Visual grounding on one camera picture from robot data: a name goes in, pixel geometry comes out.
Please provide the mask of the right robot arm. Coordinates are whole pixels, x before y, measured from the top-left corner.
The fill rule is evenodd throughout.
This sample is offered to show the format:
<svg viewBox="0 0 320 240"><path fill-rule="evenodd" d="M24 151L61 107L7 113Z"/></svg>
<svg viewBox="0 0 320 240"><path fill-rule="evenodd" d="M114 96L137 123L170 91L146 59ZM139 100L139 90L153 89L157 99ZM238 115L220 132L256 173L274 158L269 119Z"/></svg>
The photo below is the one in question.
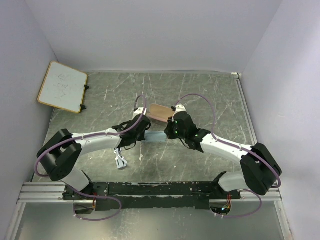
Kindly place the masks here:
<svg viewBox="0 0 320 240"><path fill-rule="evenodd" d="M179 139L190 150L217 155L240 166L239 171L216 177L212 193L218 199L244 189L264 196L281 185L282 169L262 143L245 145L214 136L209 130L198 128L186 111L169 117L164 133L168 139Z"/></svg>

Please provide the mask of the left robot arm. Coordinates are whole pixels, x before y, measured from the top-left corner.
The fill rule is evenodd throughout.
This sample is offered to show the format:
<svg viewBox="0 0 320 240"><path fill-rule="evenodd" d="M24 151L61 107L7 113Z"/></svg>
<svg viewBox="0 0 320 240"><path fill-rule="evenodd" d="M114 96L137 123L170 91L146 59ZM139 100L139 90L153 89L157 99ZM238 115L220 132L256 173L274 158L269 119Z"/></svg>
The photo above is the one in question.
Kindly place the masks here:
<svg viewBox="0 0 320 240"><path fill-rule="evenodd" d="M86 200L93 195L94 188L89 177L75 167L78 158L111 149L116 154L117 167L124 168L127 161L121 155L122 150L143 141L145 131L150 127L150 119L144 114L138 114L132 120L99 132L79 134L62 129L37 153L37 163L42 165L46 176L53 182L64 182L75 189L77 196Z"/></svg>

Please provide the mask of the pink glasses case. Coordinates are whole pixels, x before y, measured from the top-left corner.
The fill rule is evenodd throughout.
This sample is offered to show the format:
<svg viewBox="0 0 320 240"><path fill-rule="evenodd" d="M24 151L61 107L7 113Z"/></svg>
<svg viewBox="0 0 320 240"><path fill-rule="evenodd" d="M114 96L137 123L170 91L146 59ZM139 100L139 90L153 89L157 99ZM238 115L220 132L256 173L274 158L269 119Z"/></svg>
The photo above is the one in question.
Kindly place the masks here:
<svg viewBox="0 0 320 240"><path fill-rule="evenodd" d="M175 112L169 107L152 103L146 115L151 119L167 123L168 119L173 117L174 113Z"/></svg>

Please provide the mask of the light blue cleaning cloth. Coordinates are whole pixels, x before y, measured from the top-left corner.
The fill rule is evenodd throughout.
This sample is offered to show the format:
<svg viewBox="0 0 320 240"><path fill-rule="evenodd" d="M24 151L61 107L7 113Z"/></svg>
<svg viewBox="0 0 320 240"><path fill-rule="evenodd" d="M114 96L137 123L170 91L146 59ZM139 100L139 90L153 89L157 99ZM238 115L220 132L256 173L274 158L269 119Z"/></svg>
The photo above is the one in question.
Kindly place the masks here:
<svg viewBox="0 0 320 240"><path fill-rule="evenodd" d="M161 143L167 140L167 135L163 131L146 131L145 142Z"/></svg>

